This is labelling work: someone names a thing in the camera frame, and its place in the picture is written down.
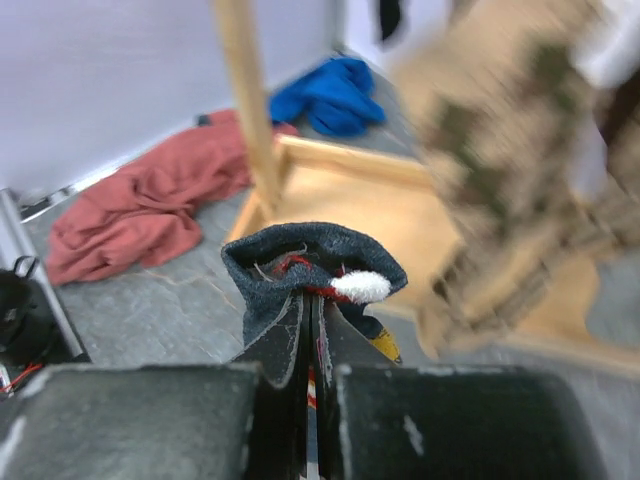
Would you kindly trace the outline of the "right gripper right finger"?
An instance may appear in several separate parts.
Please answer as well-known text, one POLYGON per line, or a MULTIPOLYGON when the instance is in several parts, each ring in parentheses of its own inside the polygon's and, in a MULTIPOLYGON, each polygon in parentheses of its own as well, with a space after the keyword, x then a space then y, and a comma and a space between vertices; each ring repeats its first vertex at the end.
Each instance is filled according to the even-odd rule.
POLYGON ((341 364, 396 366, 342 315, 329 299, 311 297, 310 335, 316 388, 318 466, 322 479, 333 475, 334 450, 330 445, 335 404, 334 371, 341 364))

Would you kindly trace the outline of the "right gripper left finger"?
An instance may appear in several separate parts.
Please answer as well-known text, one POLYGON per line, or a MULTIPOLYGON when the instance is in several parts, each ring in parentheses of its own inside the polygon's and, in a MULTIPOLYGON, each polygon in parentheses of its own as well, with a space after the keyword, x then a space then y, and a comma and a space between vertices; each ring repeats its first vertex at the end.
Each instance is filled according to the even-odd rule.
POLYGON ((246 479, 298 479, 306 472, 306 300, 289 297, 276 319, 233 361, 258 382, 246 479))

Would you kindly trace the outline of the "navy patterned sock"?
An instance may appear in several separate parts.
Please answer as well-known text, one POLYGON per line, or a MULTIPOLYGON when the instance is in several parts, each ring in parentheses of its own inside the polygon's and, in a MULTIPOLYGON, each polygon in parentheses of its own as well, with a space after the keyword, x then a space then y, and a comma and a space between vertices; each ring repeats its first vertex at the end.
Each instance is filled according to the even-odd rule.
POLYGON ((402 290, 407 274, 374 238, 327 222, 273 225, 227 243, 222 262, 245 302, 243 340, 252 346, 306 294, 332 301, 359 334, 396 365, 399 348, 365 309, 402 290))

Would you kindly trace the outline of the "beige brown argyle sock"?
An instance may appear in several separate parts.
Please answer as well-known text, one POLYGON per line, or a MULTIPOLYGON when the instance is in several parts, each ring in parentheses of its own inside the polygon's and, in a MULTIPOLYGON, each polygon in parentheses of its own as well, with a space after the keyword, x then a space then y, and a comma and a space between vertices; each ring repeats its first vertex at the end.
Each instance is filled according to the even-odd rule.
POLYGON ((495 339, 621 356, 586 328, 598 259, 639 242, 639 73, 592 87, 571 53, 603 1, 458 1, 391 70, 453 243, 417 315, 439 356, 495 339))

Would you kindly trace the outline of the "white plastic clip hanger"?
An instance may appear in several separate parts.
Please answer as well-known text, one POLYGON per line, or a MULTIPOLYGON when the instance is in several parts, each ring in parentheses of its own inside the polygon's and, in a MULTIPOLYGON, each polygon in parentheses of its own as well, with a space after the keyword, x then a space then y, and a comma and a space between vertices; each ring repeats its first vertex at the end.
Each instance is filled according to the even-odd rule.
POLYGON ((603 1, 604 13, 571 53, 574 68, 596 89, 613 89, 639 68, 639 2, 603 1))

